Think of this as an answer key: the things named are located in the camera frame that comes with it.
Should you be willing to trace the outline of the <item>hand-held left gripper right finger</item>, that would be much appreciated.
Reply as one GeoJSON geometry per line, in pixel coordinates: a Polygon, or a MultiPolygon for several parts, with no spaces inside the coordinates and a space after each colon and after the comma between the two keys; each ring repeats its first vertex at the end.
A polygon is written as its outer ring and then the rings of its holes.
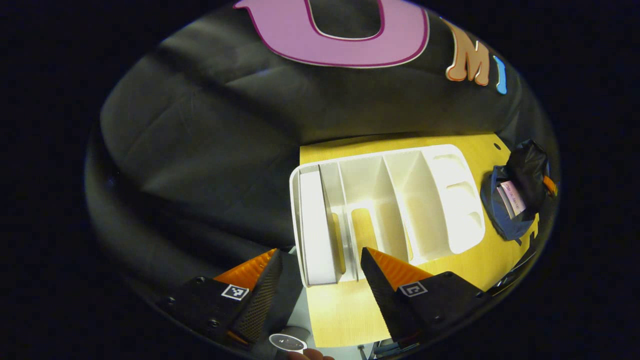
{"type": "Polygon", "coordinates": [[[433,275],[371,247],[363,247],[359,259],[390,337],[401,348],[444,338],[492,300],[452,271],[433,275]]]}

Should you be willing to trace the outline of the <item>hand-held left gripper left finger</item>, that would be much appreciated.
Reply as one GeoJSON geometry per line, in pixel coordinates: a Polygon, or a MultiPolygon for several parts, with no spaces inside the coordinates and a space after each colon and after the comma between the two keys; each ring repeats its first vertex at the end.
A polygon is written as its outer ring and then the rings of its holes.
{"type": "Polygon", "coordinates": [[[277,291],[281,255],[274,248],[221,275],[196,276],[158,300],[157,306],[213,342],[254,346],[277,291]]]}

